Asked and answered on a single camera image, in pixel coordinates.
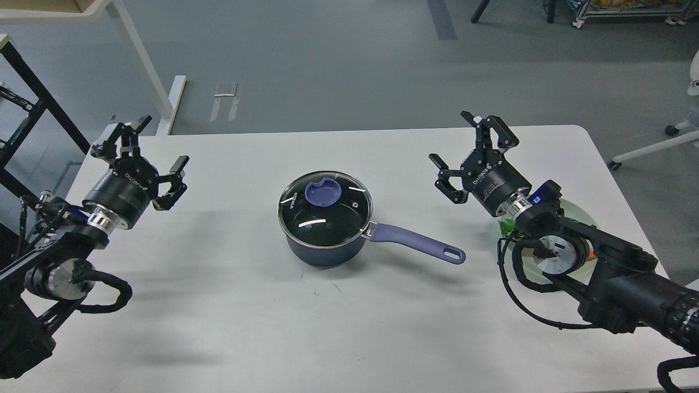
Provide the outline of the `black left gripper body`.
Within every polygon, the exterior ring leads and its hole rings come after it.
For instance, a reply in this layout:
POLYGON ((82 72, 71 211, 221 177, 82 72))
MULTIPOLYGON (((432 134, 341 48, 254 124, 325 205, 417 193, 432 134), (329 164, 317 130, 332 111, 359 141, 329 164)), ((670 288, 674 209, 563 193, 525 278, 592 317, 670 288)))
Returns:
POLYGON ((108 209, 120 217, 124 229, 131 229, 157 196, 158 176, 157 169, 144 157, 116 159, 82 205, 90 211, 97 205, 108 209))

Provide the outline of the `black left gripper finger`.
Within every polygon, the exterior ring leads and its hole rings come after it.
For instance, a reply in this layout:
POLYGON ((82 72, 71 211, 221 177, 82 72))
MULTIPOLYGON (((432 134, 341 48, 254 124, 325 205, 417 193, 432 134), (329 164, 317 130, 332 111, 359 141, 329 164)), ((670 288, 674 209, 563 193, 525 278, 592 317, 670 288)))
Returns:
POLYGON ((120 159, 142 158, 138 136, 151 120, 152 117, 146 115, 137 126, 122 122, 107 126, 90 147, 90 155, 107 163, 116 163, 120 159))
POLYGON ((168 182, 170 188, 161 196, 156 196, 152 200, 152 204, 156 211, 169 211, 173 208, 177 200, 187 190, 187 185, 183 181, 184 167, 189 162, 188 155, 181 155, 175 160, 168 174, 165 176, 156 176, 152 179, 152 185, 157 193, 158 186, 168 182))

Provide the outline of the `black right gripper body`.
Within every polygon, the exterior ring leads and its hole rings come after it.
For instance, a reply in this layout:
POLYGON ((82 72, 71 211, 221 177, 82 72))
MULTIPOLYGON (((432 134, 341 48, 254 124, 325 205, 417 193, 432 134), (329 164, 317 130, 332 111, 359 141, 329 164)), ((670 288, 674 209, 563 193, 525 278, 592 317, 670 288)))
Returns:
POLYGON ((527 181, 506 159, 502 152, 477 148, 461 164, 462 184, 493 217, 503 216, 500 208, 516 192, 531 191, 527 181))

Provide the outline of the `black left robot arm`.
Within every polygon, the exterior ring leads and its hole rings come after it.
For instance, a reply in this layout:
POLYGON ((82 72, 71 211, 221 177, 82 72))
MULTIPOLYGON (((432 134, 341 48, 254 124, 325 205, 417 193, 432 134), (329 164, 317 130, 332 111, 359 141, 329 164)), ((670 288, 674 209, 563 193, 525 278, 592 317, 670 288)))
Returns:
POLYGON ((19 239, 2 241, 14 251, 2 263, 2 379, 49 358, 53 334, 73 312, 112 313, 132 298, 127 281, 98 271, 88 257, 115 229, 135 226, 148 206, 167 211, 187 189, 187 155, 162 176, 141 154, 138 137, 151 119, 109 126, 92 145, 108 170, 80 206, 48 191, 21 197, 19 239))

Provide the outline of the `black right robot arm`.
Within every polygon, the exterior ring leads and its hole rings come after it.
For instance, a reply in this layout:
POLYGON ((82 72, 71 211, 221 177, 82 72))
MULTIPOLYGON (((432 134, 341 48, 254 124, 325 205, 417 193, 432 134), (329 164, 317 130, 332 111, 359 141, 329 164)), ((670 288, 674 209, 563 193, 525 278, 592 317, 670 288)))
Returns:
POLYGON ((577 299, 583 324, 558 323, 534 315, 557 329, 604 329, 632 333, 648 326, 689 353, 657 366, 657 380, 667 392, 679 392, 671 372, 696 368, 698 294, 656 273, 657 259, 628 241, 593 225, 574 221, 561 208, 561 187, 547 181, 532 192, 531 184, 506 159, 519 139, 496 115, 481 120, 467 111, 462 118, 475 128, 475 148, 459 169, 450 169, 437 154, 435 187, 455 204, 472 195, 493 217, 509 217, 514 229, 499 239, 497 265, 510 299, 505 253, 512 243, 517 280, 537 293, 564 291, 577 299))

